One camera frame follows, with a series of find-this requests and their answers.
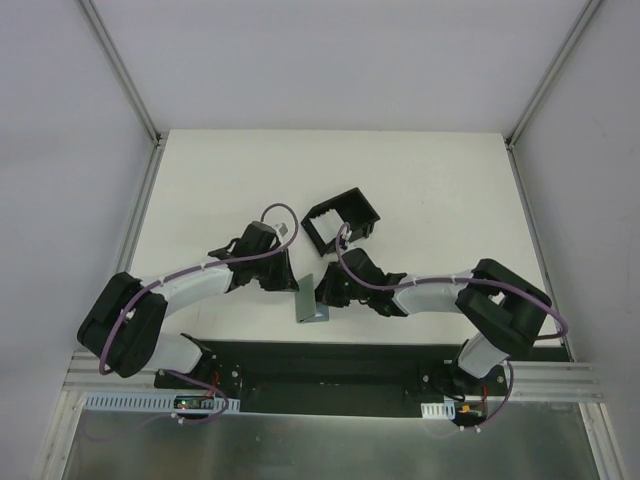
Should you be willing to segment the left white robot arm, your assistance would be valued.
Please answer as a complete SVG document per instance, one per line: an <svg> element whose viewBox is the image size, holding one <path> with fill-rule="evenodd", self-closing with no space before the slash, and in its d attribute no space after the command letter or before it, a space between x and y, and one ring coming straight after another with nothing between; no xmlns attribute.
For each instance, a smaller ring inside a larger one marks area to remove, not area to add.
<svg viewBox="0 0 640 480"><path fill-rule="evenodd" d="M192 336L164 332L165 319L253 281L268 292L298 291L285 233L282 224L253 221L199 265L151 282L127 272L114 275L80 325L78 342L99 359L102 373L129 378L146 368L173 370L188 388L204 387L211 356Z"/></svg>

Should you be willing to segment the green leather card holder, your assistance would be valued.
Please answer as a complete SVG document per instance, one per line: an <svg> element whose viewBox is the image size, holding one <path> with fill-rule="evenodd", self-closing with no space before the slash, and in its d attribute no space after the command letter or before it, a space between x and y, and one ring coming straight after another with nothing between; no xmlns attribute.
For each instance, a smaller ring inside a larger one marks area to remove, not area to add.
<svg viewBox="0 0 640 480"><path fill-rule="evenodd" d="M298 324L326 322L329 309L315 299L314 277L308 274L298 281L299 290L295 293L295 318Z"/></svg>

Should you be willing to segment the black plastic card box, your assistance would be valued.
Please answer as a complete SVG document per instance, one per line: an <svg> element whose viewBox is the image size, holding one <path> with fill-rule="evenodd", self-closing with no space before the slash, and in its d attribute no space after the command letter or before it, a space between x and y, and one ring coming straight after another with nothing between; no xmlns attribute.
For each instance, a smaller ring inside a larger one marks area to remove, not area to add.
<svg viewBox="0 0 640 480"><path fill-rule="evenodd" d="M380 216L362 191L355 187L314 205L301 226L320 257L335 252L335 238L348 223L351 240L368 238Z"/></svg>

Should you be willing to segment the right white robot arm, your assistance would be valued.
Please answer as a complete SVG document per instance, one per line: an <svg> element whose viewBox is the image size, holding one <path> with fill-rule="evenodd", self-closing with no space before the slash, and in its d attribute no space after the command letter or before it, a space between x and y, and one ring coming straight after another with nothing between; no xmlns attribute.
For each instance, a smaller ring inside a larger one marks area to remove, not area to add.
<svg viewBox="0 0 640 480"><path fill-rule="evenodd" d="M343 308L357 301L383 317L454 313L477 329L445 377L461 394L481 388L490 370L514 355L528 354L550 314L551 299L494 259L445 277L386 273L356 248L331 262L315 289L316 301Z"/></svg>

